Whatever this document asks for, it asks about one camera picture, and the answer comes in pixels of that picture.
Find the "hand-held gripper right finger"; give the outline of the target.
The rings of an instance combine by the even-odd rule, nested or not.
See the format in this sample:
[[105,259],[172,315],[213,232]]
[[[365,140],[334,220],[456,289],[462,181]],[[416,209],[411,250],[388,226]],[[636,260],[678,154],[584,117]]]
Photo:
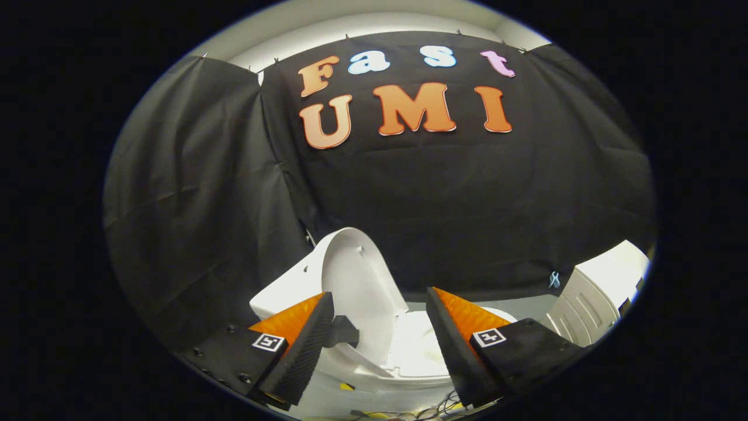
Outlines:
[[585,349],[537,320],[510,322],[443,289],[427,289],[427,315],[464,406],[516,399],[566,370]]

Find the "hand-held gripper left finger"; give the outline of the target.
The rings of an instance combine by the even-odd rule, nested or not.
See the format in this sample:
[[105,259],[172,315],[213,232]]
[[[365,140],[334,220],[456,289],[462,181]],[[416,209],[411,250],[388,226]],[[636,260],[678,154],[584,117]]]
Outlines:
[[195,370],[259,405],[298,405],[334,318],[332,293],[311,296],[251,327],[226,327],[182,353]]

